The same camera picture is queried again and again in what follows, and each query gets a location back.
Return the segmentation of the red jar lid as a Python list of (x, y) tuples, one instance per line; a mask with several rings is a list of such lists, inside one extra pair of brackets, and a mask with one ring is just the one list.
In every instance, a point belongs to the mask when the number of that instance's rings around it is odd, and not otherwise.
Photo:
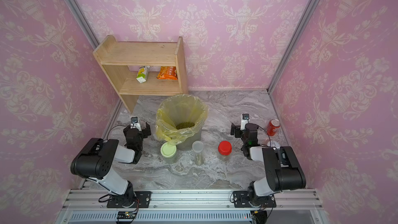
[(222, 150), (222, 151), (232, 150), (232, 145), (228, 141), (222, 141), (222, 142), (220, 142), (220, 144), (218, 146), (218, 151), (219, 150)]

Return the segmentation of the clear plastic jar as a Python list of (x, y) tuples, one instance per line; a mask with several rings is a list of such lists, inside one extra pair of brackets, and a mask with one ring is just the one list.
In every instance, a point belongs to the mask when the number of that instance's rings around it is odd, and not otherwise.
[(227, 162), (230, 159), (231, 153), (232, 153), (232, 150), (228, 150), (228, 151), (219, 150), (218, 151), (218, 158), (221, 161)]

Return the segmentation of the tall clear jar white lid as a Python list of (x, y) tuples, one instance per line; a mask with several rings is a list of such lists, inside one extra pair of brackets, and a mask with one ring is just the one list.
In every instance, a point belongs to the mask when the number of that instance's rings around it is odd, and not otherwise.
[(192, 151), (193, 151), (195, 164), (197, 166), (201, 166), (204, 163), (204, 158), (203, 158), (204, 144), (201, 141), (193, 142)]

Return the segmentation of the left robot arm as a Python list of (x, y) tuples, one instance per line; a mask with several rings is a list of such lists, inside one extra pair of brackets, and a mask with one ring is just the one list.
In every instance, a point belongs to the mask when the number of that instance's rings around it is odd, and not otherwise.
[(151, 136), (151, 128), (146, 123), (141, 128), (136, 117), (124, 127), (124, 146), (115, 139), (91, 138), (70, 165), (72, 174), (91, 180), (102, 186), (108, 194), (99, 198), (108, 208), (148, 208), (150, 191), (136, 192), (133, 184), (120, 176), (113, 168), (113, 162), (137, 164), (143, 152), (143, 141)]

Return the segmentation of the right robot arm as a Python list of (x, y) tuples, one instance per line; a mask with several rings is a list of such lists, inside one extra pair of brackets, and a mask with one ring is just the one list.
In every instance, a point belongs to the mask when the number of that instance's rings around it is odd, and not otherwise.
[(244, 128), (232, 123), (231, 135), (242, 140), (241, 151), (247, 159), (264, 164), (264, 178), (248, 186), (248, 203), (255, 207), (276, 207), (274, 194), (304, 189), (306, 177), (292, 147), (260, 145), (258, 128), (254, 123), (247, 123)]

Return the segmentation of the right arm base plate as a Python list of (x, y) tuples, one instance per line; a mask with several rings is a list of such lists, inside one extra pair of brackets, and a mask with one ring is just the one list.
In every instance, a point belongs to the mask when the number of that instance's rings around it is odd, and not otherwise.
[(234, 204), (235, 208), (275, 208), (276, 201), (273, 195), (258, 197), (252, 192), (248, 191), (233, 191), (230, 195), (230, 202)]

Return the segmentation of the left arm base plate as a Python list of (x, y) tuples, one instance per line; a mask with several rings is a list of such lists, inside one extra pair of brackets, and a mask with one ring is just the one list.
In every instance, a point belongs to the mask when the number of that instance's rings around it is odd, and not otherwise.
[(107, 208), (148, 208), (151, 201), (151, 191), (135, 191), (132, 195), (109, 195)]

